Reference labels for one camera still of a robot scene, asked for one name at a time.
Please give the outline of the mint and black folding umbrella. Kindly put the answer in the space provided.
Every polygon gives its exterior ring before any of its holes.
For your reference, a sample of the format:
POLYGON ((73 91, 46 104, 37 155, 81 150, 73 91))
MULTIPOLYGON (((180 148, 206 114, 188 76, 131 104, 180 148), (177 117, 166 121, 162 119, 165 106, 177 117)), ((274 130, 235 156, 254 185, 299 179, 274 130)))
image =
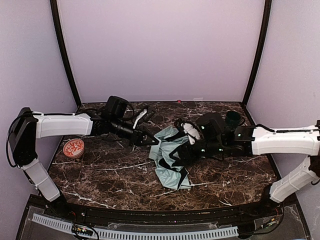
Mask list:
POLYGON ((178 136, 179 131, 172 125, 154 136, 159 141, 150 147, 148 158, 155 163, 155 173, 163 187, 171 190, 191 189, 188 171, 183 166, 174 166, 175 160, 169 154, 189 141, 187 136, 178 136))

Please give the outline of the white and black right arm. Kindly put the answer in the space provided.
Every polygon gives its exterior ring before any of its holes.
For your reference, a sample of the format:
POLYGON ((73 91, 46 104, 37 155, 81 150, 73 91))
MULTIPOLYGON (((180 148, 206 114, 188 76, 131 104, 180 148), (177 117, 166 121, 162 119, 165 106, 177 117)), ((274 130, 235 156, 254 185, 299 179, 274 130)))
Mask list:
POLYGON ((288 196, 320 181, 320 125, 271 129, 262 124, 244 126, 241 116, 223 118, 217 112, 200 116, 196 123, 178 119, 174 123, 188 141, 169 157, 174 166, 187 166, 201 158, 250 157, 264 154, 304 154, 306 158, 293 171, 264 188, 261 202, 278 205, 288 196))

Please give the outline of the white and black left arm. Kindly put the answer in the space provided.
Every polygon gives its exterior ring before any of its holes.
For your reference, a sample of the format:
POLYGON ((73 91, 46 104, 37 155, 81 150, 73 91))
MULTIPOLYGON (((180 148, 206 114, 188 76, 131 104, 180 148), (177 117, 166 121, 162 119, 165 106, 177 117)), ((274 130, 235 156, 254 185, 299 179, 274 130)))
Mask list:
POLYGON ((37 140, 114 134, 128 140, 130 146, 157 145, 159 141, 156 137, 141 125, 153 115, 150 108, 146 106, 125 117, 126 109, 131 106, 129 101, 121 97, 110 96, 100 109, 78 113, 45 113, 24 107, 7 131, 7 161, 11 168, 21 169, 49 203, 63 202, 63 193, 39 160, 37 140))

